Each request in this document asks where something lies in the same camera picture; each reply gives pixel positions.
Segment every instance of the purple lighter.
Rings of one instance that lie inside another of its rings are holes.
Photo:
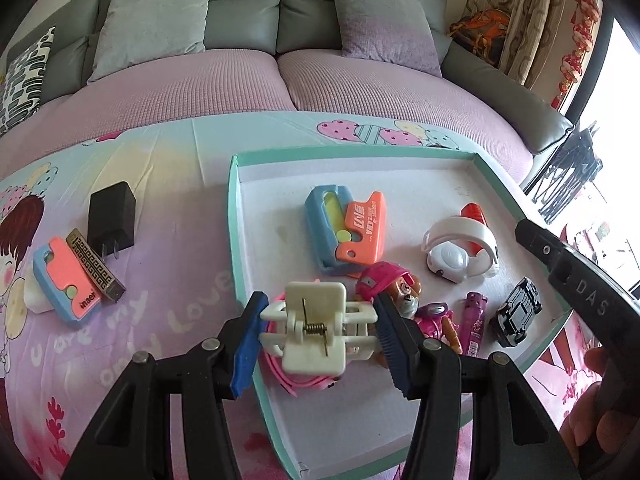
[[[484,332],[484,310],[487,298],[479,292],[470,292],[466,295],[465,311],[462,326],[458,330],[462,355],[478,357]]]

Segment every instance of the sofa armrest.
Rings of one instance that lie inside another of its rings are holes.
[[[574,126],[529,89],[519,85],[457,43],[442,62],[442,75],[498,112],[539,154],[564,139]]]

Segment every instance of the white toy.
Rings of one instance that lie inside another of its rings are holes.
[[[47,299],[38,285],[38,280],[33,273],[33,262],[29,262],[23,273],[24,277],[24,304],[34,314],[41,314],[53,310],[53,305]]]
[[[343,284],[291,282],[285,298],[260,314],[280,322],[281,330],[259,339],[265,352],[282,357],[286,373],[339,376],[347,360],[369,359],[378,348],[377,338],[367,334],[367,323],[378,320],[376,311],[369,301],[346,301]]]
[[[482,247],[476,256],[452,243],[468,240]],[[495,276],[499,270],[498,247],[494,234],[478,220],[463,216],[450,216],[436,222],[422,240],[422,252],[427,253],[429,270],[454,283],[487,274]]]

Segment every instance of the blue gripper pad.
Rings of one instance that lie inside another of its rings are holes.
[[[406,345],[415,344],[402,337],[402,330],[406,331],[406,327],[388,294],[377,295],[373,299],[373,308],[378,314],[376,335],[382,345],[394,386],[407,397],[411,388],[411,367]]]
[[[251,384],[258,352],[262,349],[258,336],[266,332],[267,322],[260,319],[260,313],[268,306],[269,298],[263,292],[254,292],[249,298],[241,319],[246,330],[238,343],[234,356],[234,374],[231,391],[236,398]]]

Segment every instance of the patterned pillow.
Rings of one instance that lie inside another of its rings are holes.
[[[9,65],[0,86],[0,136],[38,110],[54,30],[51,27]]]

